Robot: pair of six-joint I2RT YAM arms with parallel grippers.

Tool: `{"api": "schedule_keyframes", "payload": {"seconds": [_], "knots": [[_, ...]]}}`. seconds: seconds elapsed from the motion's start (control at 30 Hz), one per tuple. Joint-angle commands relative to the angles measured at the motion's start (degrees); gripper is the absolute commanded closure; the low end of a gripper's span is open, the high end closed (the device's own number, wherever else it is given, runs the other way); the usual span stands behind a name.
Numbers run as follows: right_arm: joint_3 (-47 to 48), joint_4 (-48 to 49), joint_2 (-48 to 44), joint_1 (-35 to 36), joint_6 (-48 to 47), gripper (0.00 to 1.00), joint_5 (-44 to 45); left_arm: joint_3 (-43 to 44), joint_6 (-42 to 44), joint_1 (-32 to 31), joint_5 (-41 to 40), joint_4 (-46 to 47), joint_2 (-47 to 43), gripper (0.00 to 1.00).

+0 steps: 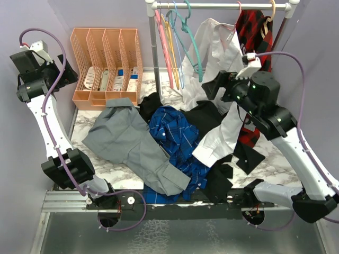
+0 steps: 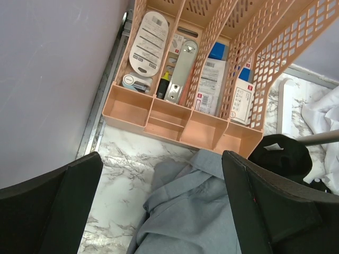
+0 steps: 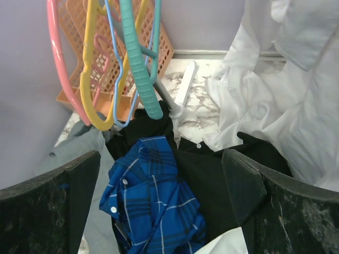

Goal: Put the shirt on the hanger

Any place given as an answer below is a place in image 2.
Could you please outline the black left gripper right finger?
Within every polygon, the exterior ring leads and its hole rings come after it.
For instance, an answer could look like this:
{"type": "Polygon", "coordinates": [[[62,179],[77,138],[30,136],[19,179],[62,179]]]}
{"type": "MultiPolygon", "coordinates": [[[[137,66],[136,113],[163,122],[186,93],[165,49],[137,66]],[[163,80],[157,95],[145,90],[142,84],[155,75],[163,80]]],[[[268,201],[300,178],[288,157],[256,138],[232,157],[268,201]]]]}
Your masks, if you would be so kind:
{"type": "Polygon", "coordinates": [[[233,151],[222,169],[242,253],[338,253],[338,196],[300,185],[233,151]]]}

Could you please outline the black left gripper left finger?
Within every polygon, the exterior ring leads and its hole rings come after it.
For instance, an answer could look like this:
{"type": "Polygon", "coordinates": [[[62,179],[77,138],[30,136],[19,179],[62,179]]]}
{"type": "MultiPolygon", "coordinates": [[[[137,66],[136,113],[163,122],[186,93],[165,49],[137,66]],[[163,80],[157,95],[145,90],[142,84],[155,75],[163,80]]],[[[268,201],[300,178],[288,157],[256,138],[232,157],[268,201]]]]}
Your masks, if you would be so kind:
{"type": "Polygon", "coordinates": [[[1,189],[1,253],[77,253],[102,169],[92,152],[1,189]]]}

